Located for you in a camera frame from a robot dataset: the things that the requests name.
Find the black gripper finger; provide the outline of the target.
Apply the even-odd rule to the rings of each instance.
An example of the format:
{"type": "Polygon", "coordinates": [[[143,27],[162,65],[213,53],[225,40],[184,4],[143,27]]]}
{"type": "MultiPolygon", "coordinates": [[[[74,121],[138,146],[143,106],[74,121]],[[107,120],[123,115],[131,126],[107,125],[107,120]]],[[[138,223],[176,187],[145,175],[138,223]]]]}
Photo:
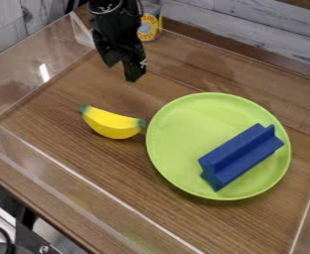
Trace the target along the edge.
{"type": "Polygon", "coordinates": [[[122,62],[125,67],[126,80],[130,82],[135,82],[146,73],[147,69],[147,59],[145,51],[141,50],[126,55],[122,62]]]}
{"type": "Polygon", "coordinates": [[[107,42],[101,34],[94,34],[94,43],[103,62],[109,67],[114,67],[123,59],[122,52],[115,48],[111,42],[107,42]]]}

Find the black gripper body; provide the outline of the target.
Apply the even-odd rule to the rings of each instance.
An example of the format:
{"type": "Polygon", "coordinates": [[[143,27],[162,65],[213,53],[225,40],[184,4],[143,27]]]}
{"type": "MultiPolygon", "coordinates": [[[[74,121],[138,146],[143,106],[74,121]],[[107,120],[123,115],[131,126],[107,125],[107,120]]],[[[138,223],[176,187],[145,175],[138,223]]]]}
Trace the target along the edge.
{"type": "Polygon", "coordinates": [[[101,34],[107,42],[122,52],[123,57],[141,51],[143,45],[138,38],[141,16],[139,6],[90,6],[93,34],[101,34]]]}

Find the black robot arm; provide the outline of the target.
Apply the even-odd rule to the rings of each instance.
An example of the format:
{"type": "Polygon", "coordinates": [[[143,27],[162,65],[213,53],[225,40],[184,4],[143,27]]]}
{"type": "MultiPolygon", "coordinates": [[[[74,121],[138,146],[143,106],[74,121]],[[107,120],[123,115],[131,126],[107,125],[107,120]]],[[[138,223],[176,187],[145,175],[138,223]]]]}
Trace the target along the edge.
{"type": "Polygon", "coordinates": [[[138,30],[142,25],[141,0],[89,0],[93,40],[109,67],[123,63],[125,78],[135,82],[147,69],[138,30]]]}

